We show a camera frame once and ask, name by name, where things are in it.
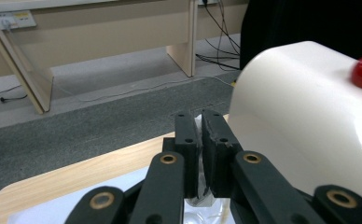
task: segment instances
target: desk leg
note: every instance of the desk leg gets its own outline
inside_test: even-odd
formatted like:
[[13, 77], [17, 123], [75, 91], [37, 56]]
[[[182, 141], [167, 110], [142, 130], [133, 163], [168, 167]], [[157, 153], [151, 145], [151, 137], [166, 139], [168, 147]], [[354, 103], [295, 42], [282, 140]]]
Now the desk leg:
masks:
[[2, 30], [0, 30], [0, 51], [38, 114], [49, 111], [53, 80], [50, 70], [37, 71], [34, 69], [22, 50], [17, 45], [12, 44]]
[[188, 13], [188, 42], [178, 45], [167, 46], [167, 53], [187, 74], [193, 77], [195, 74], [195, 40], [196, 40], [196, 24], [198, 18], [198, 1], [189, 0]]

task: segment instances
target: wooden desk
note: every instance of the wooden desk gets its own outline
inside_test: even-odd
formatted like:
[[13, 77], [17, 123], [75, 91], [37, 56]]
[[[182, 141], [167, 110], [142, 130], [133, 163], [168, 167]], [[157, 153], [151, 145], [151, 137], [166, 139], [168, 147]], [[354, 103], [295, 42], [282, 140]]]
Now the wooden desk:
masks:
[[0, 190], [0, 223], [14, 213], [146, 167], [168, 133], [102, 156], [11, 184]]

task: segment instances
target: black cable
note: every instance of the black cable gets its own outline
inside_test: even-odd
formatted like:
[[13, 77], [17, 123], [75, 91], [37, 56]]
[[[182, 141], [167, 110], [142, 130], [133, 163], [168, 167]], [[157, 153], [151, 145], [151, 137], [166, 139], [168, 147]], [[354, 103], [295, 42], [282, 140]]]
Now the black cable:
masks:
[[221, 66], [224, 66], [224, 67], [232, 68], [232, 69], [234, 69], [234, 71], [240, 70], [238, 67], [233, 67], [233, 66], [230, 66], [230, 65], [227, 65], [227, 64], [224, 64], [224, 63], [219, 63], [219, 62], [216, 62], [216, 61], [209, 60], [209, 59], [205, 58], [205, 56], [203, 56], [203, 55], [200, 55], [200, 54], [195, 54], [195, 55], [196, 55], [197, 58], [199, 58], [200, 60], [202, 60], [204, 62], [215, 63], [215, 64], [218, 64], [218, 65], [221, 65]]
[[233, 58], [233, 57], [211, 57], [211, 56], [204, 56], [204, 55], [201, 55], [201, 56], [204, 58], [208, 58], [208, 59], [239, 59], [239, 58]]
[[[219, 41], [218, 41], [218, 48], [221, 47], [221, 40], [222, 40], [222, 33], [221, 33], [221, 36], [219, 37]], [[223, 68], [223, 66], [225, 66], [224, 63], [221, 63], [219, 61], [219, 50], [216, 51], [216, 62], [219, 66], [219, 68], [222, 70], [222, 71], [225, 71], [225, 72], [231, 72], [231, 71], [235, 71], [234, 67], [232, 67], [233, 69], [232, 70], [229, 70], [229, 69], [226, 69], [226, 68]]]
[[22, 96], [22, 97], [17, 97], [17, 98], [4, 98], [4, 97], [1, 97], [0, 98], [0, 101], [2, 102], [2, 103], [5, 103], [6, 101], [14, 101], [14, 100], [21, 100], [21, 99], [24, 99], [24, 98], [26, 98], [27, 97], [27, 94], [25, 94], [24, 96]]
[[232, 52], [225, 51], [225, 50], [223, 50], [223, 49], [217, 48], [216, 46], [214, 46], [213, 44], [211, 44], [207, 39], [205, 39], [205, 41], [206, 41], [211, 47], [213, 47], [214, 49], [216, 49], [216, 50], [218, 50], [218, 51], [221, 51], [221, 52], [227, 53], [227, 54], [231, 54], [231, 55], [234, 55], [234, 56], [239, 56], [239, 54], [237, 54], [237, 53], [232, 53]]
[[205, 8], [207, 13], [209, 14], [209, 16], [213, 19], [213, 21], [216, 23], [216, 25], [218, 26], [218, 28], [222, 31], [222, 33], [224, 33], [228, 39], [230, 40], [230, 42], [233, 42], [233, 44], [235, 44], [238, 48], [240, 48], [240, 46], [230, 37], [230, 35], [228, 34], [228, 32], [226, 32], [220, 25], [219, 23], [216, 21], [216, 18], [214, 18], [214, 16], [211, 14], [211, 12], [208, 10], [208, 8]]
[[[228, 26], [227, 23], [225, 22], [225, 8], [224, 8], [224, 3], [222, 2], [222, 0], [218, 0], [218, 5], [219, 5], [219, 10], [221, 11], [221, 16], [222, 16], [222, 24], [225, 27], [225, 31], [228, 32]], [[236, 42], [230, 38], [230, 36], [228, 35], [228, 39], [230, 40], [230, 44], [233, 47], [234, 51], [238, 53], [238, 55], [240, 55], [240, 53], [236, 50], [236, 48], [233, 46], [233, 43], [239, 48], [240, 50], [240, 46], [238, 44], [236, 44]]]
[[12, 90], [14, 90], [14, 89], [16, 89], [16, 88], [18, 88], [18, 87], [20, 87], [20, 86], [21, 86], [21, 85], [16, 86], [16, 87], [13, 87], [13, 88], [11, 88], [11, 89], [9, 89], [9, 90], [6, 90], [6, 91], [0, 91], [0, 94], [3, 93], [3, 92], [12, 91]]

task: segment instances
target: white paper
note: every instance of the white paper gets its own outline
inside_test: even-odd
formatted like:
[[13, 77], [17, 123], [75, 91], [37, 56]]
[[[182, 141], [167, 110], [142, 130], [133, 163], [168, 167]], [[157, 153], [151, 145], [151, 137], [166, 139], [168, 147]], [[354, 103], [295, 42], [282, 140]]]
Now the white paper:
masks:
[[34, 207], [23, 210], [19, 213], [13, 214], [8, 219], [8, 224], [26, 224], [26, 223], [39, 223], [39, 224], [63, 224], [68, 218], [73, 208], [77, 205], [79, 200], [92, 189], [102, 186], [117, 187], [123, 191], [131, 188], [139, 181], [146, 177], [148, 167], [116, 177], [114, 179], [106, 180], [97, 185], [81, 189], [71, 194], [64, 195], [60, 198], [41, 203]]

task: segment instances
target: white robot casing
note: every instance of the white robot casing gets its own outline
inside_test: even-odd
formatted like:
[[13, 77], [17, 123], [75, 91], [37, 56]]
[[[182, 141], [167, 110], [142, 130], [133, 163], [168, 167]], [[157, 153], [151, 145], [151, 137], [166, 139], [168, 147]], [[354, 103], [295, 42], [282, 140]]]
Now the white robot casing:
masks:
[[267, 49], [243, 70], [229, 124], [297, 189], [339, 185], [362, 196], [362, 89], [356, 60], [306, 41]]

